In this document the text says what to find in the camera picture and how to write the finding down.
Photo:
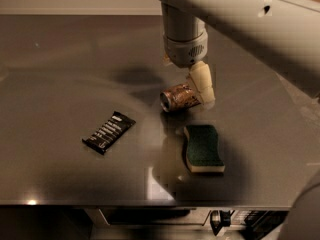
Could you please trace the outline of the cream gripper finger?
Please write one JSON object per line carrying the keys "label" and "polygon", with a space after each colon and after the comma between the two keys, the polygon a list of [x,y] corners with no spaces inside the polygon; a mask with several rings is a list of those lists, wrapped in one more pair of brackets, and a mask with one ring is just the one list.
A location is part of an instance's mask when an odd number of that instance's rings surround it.
{"label": "cream gripper finger", "polygon": [[192,65],[189,68],[187,81],[202,105],[213,105],[215,103],[211,71],[206,63],[199,61]]}

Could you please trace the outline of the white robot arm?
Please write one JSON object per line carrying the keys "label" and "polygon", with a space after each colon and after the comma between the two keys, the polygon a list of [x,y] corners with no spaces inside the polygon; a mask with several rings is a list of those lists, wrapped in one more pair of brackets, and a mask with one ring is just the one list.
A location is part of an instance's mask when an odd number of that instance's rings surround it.
{"label": "white robot arm", "polygon": [[[320,94],[319,5],[311,0],[159,0],[164,45],[169,59],[189,70],[191,84],[203,103],[213,91],[198,70],[201,56],[190,51],[207,41],[212,27],[238,43],[311,98]],[[242,148],[265,176],[261,188],[272,193],[292,189],[318,156],[306,134],[291,119],[277,114],[239,133]]]}

